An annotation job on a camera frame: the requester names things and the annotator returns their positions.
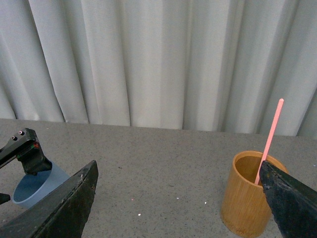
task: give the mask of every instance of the pink straw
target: pink straw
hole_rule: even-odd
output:
[[[263,155],[262,155],[262,159],[261,159],[261,162],[260,162],[260,166],[259,166],[259,169],[258,169],[256,181],[254,182],[256,185],[259,184],[260,168],[261,168],[262,162],[264,160],[266,160],[266,157],[267,157],[267,154],[268,154],[268,150],[269,150],[269,147],[271,145],[271,142],[272,142],[272,139],[273,139],[273,135],[274,135],[274,132],[275,132],[275,129],[276,129],[276,125],[277,125],[277,122],[278,122],[278,118],[279,118],[279,115],[281,114],[283,103],[284,103],[284,99],[281,98],[278,101],[278,104],[277,104],[277,108],[276,108],[275,115],[274,115],[274,118],[273,118],[272,126],[271,126],[271,129],[269,130],[268,138],[267,138],[267,141],[266,141],[266,145],[265,145],[264,152],[263,152]]]

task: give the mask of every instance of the wooden cup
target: wooden cup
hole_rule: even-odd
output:
[[[245,238],[261,235],[271,217],[261,182],[254,184],[261,157],[262,152],[243,151],[233,158],[221,207],[223,223]],[[272,156],[268,155],[266,160],[288,173],[286,167]]]

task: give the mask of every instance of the cup rim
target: cup rim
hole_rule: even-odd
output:
[[[245,150],[245,151],[241,151],[239,152],[238,154],[236,154],[233,158],[233,161],[232,161],[232,167],[235,171],[235,173],[240,177],[242,178],[242,180],[244,180],[245,182],[247,182],[248,184],[250,185],[253,185],[253,186],[256,186],[258,188],[263,188],[261,185],[258,185],[258,184],[255,184],[254,182],[250,182],[249,180],[247,180],[245,177],[243,177],[239,171],[237,170],[236,168],[236,162],[243,158],[243,157],[247,157],[247,156],[256,156],[256,157],[262,157],[262,154],[263,152],[260,152],[260,151],[255,151],[255,150]],[[272,157],[271,155],[267,155],[267,158],[266,158],[267,161],[269,162],[272,162],[275,166],[277,166],[279,169],[283,170],[284,172],[286,173],[289,173],[287,168],[281,163],[279,162],[276,158]]]
[[[45,186],[45,185],[48,183],[48,180],[49,180],[49,178],[50,178],[50,176],[51,176],[51,173],[49,174],[49,176],[47,177],[47,179],[45,180],[45,182],[44,182],[31,196],[29,196],[28,198],[26,198],[26,199],[24,199],[24,200],[22,200],[22,201],[17,202],[17,201],[14,199],[14,195],[15,195],[15,192],[16,192],[18,186],[20,185],[21,181],[22,181],[26,176],[28,176],[28,175],[24,175],[23,178],[20,180],[19,184],[17,185],[17,187],[16,187],[16,188],[14,189],[14,191],[13,191],[12,202],[13,202],[14,204],[19,205],[19,204],[21,204],[21,203],[25,203],[25,202],[31,200],[34,196],[36,196],[36,194],[38,194],[38,193],[40,192],[40,190],[43,188],[43,186]]]

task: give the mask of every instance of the speckled table surface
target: speckled table surface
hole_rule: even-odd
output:
[[[69,175],[96,160],[99,179],[83,238],[238,237],[220,219],[234,155],[263,150],[263,135],[0,119],[0,147],[18,130],[38,135],[44,154]],[[270,155],[317,189],[317,141],[275,136]],[[2,193],[23,177],[17,160],[0,171]],[[1,205],[0,225],[24,211]],[[271,218],[262,238],[280,238]]]

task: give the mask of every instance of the white curtain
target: white curtain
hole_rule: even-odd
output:
[[[317,138],[316,0],[2,0],[0,118]]]

